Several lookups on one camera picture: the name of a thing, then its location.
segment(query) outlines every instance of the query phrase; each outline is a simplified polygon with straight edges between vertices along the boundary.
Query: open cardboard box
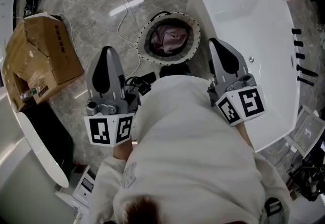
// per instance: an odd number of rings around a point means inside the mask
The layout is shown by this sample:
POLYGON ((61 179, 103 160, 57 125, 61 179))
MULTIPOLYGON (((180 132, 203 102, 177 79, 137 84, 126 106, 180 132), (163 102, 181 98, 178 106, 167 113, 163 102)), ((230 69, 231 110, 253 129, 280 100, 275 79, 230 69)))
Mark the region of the open cardboard box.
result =
POLYGON ((20 95, 39 87, 37 104, 83 74, 65 25, 47 13, 29 16, 15 28, 6 47, 4 82, 11 101, 22 110, 20 95))

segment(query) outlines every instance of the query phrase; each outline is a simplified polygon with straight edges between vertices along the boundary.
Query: marble floor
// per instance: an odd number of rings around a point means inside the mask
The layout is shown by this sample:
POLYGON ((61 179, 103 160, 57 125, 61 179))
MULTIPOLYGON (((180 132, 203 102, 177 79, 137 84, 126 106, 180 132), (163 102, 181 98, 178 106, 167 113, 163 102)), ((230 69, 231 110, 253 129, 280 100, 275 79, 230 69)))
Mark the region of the marble floor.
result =
MULTIPOLYGON (((22 16, 25 0, 18 0, 17 14, 22 16)), ((187 0, 143 0, 140 4, 128 8, 128 13, 120 27, 120 34, 129 41, 135 42, 139 31, 144 24, 156 13, 160 11, 180 11, 185 12, 187 0)), ((126 75, 131 73, 138 64, 137 53, 132 44, 122 40, 116 33, 118 25, 124 16, 125 10, 121 9, 120 0, 41 0, 40 11, 50 14, 67 15, 71 21, 77 52, 90 64, 95 54, 105 45, 113 46, 121 59, 126 75)), ((314 81, 315 86, 310 87, 301 84, 300 103, 306 104, 311 109, 318 111, 325 105, 323 94, 324 87, 324 39, 325 32, 317 25, 317 9, 310 0, 298 0, 289 3, 289 8, 297 28, 303 31, 302 40, 305 48, 301 52, 306 54, 306 59, 302 66, 319 73, 319 77, 314 81)), ((64 18, 64 22, 69 29, 69 23, 64 18)), ((195 54, 190 61, 191 69, 197 74, 204 71, 200 66, 203 61, 202 52, 195 54)), ((153 67, 151 63, 141 61, 136 76, 141 76, 149 72, 159 72, 158 67, 153 67)), ((85 104, 87 94, 80 95, 86 90, 85 75, 80 77, 70 86, 51 97, 49 102, 75 143, 75 160, 90 165, 94 172, 97 172, 103 158, 112 153, 111 149, 90 145, 85 130, 83 116, 85 115, 85 104)), ((271 145, 261 153, 273 164, 286 153, 285 141, 280 140, 271 145)), ((281 163, 277 165, 277 170, 282 178, 286 180, 294 153, 288 153, 281 163)))

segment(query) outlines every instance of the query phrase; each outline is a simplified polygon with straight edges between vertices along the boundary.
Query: hair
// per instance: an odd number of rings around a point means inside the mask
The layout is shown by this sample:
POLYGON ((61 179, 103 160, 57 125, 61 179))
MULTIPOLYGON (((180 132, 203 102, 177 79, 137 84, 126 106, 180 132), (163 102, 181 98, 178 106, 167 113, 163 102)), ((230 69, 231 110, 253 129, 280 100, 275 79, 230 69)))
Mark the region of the hair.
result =
POLYGON ((155 201, 139 197, 126 208, 125 224, 161 224, 155 201))

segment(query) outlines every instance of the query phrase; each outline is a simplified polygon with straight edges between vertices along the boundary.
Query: white sweater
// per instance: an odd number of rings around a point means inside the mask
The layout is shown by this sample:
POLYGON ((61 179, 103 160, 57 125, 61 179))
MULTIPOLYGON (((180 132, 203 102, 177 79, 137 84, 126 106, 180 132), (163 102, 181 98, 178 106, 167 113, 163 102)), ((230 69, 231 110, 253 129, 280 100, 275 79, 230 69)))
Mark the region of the white sweater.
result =
POLYGON ((123 223, 139 196, 159 204, 163 223, 259 223, 264 203, 289 192, 274 167, 255 153, 210 105, 209 82, 158 79, 135 116, 139 145, 127 163, 105 159, 90 204, 90 223, 123 223))

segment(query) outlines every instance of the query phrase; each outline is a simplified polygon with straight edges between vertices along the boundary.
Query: small trash can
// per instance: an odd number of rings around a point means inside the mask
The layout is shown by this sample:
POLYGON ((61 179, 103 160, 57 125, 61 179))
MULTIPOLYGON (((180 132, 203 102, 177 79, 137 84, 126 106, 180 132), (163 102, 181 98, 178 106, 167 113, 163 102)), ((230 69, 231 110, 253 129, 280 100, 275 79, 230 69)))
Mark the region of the small trash can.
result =
POLYGON ((151 18, 143 27, 137 41, 139 56, 147 61, 161 65, 174 65, 190 60, 197 51, 200 43, 201 32, 199 24, 188 15, 180 12, 160 12, 151 18), (151 43, 155 29, 161 25, 171 25, 184 28, 187 39, 181 47, 171 54, 157 53, 151 43))

